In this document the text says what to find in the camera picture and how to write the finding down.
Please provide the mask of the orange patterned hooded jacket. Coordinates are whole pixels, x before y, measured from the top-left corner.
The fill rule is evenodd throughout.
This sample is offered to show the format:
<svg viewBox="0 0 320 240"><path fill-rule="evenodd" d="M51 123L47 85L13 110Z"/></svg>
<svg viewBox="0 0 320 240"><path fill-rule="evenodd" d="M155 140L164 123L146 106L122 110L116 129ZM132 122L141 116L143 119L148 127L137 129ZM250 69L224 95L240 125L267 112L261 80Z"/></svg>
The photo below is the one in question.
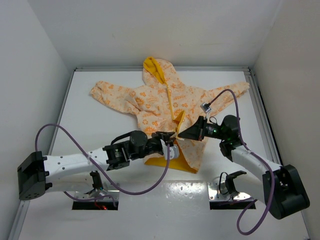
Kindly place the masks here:
<svg viewBox="0 0 320 240"><path fill-rule="evenodd" d="M157 131L179 134L191 127L199 116L206 115L201 104L209 103L224 89L232 90L239 98L250 88L244 81L210 90L196 87L195 83L188 86L169 61L153 57L144 60L142 80L144 85L136 88L99 81L89 94L109 108L135 115L138 128L148 138ZM217 115L233 102L230 92L223 93L210 105L209 116ZM207 142L178 138L174 144L178 146L179 157L170 161L169 168L196 174Z"/></svg>

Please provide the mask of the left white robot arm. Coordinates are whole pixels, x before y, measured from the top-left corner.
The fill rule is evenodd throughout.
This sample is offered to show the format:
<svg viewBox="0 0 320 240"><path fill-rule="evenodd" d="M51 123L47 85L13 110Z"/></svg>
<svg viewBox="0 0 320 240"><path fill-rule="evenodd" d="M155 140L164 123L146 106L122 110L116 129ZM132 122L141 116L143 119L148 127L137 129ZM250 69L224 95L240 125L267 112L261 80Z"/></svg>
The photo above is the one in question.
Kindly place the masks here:
<svg viewBox="0 0 320 240"><path fill-rule="evenodd" d="M153 154L164 157L165 167L180 155L173 132L156 131L151 137L133 130L116 137L111 144L70 155L43 155L32 152L17 168L18 198L30 201L49 192L82 192L90 200L104 191L100 174L130 165L133 160Z"/></svg>

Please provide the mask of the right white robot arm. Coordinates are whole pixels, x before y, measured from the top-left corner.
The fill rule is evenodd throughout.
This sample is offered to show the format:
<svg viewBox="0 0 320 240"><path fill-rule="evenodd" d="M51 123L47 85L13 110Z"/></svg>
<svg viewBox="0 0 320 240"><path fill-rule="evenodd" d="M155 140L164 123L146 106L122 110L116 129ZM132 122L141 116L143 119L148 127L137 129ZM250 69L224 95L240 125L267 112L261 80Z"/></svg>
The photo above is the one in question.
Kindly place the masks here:
<svg viewBox="0 0 320 240"><path fill-rule="evenodd" d="M228 194L243 192L250 195L263 202L278 220L307 209L310 200L298 170L290 164L280 165L248 150L241 140L239 123L234 115L224 117L221 124L210 123L200 116L178 137L194 141L204 138L220 140L222 155L243 168L227 174L222 189Z"/></svg>

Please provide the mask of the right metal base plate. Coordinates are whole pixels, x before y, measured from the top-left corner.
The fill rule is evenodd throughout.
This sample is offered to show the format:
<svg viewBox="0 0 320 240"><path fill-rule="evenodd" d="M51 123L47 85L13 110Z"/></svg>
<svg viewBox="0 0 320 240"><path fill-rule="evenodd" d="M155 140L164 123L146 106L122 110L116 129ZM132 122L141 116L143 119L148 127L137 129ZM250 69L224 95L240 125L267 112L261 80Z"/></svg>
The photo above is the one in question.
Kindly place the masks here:
<svg viewBox="0 0 320 240"><path fill-rule="evenodd" d="M210 202L226 203L226 202L245 202L251 201L252 197L244 192L227 193L225 182L208 181L207 182L208 199Z"/></svg>

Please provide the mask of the metal base plate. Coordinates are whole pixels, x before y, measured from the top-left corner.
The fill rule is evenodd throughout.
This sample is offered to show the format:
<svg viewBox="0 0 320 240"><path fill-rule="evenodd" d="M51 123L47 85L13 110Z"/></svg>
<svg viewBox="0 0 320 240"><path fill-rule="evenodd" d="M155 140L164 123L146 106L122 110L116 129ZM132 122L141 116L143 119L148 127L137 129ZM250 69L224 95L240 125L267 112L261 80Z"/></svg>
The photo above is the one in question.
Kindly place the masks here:
<svg viewBox="0 0 320 240"><path fill-rule="evenodd" d="M75 192L74 197L81 200L91 201L96 200L97 202L108 202L108 203L118 203L120 191L117 190L113 185L103 182L102 189L95 189L88 191L87 193Z"/></svg>
<svg viewBox="0 0 320 240"><path fill-rule="evenodd" d="M244 192L227 193L225 182L208 181L207 182L208 199L210 202L226 203L226 202L245 202L251 201L252 197Z"/></svg>

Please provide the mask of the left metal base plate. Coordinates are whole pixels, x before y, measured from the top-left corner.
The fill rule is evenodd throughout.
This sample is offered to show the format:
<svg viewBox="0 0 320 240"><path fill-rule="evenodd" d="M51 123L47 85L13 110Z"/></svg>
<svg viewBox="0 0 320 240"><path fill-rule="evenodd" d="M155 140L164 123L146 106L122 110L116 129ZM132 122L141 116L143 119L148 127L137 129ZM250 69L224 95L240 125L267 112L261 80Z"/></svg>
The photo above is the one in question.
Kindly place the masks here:
<svg viewBox="0 0 320 240"><path fill-rule="evenodd" d="M96 200L97 202L108 202L108 203L118 203L120 191L117 190L113 185L103 182L102 189L95 189L88 191L87 193L75 192L74 197L81 200L91 201Z"/></svg>

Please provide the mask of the aluminium table frame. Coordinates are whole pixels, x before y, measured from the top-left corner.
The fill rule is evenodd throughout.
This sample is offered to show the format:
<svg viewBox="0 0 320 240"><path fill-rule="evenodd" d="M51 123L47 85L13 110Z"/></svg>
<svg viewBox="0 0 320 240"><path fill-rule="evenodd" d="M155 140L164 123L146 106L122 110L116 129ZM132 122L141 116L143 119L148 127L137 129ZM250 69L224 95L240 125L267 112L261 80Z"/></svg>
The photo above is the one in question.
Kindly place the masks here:
<svg viewBox="0 0 320 240"><path fill-rule="evenodd" d="M188 86L203 89L246 81L250 89L238 101L241 130L248 147L279 162L279 154L262 98L247 67L178 67ZM96 82L136 88L143 84L139 67L80 67L69 82L58 122L86 150L108 145L115 137L137 127L136 119L109 109L89 96ZM197 174L170 169L151 192L119 194L117 210L73 210L61 192L20 203L11 240L242 240L236 227L238 209L210 208L208 187L221 172L240 166L225 159L217 140L211 139Z"/></svg>

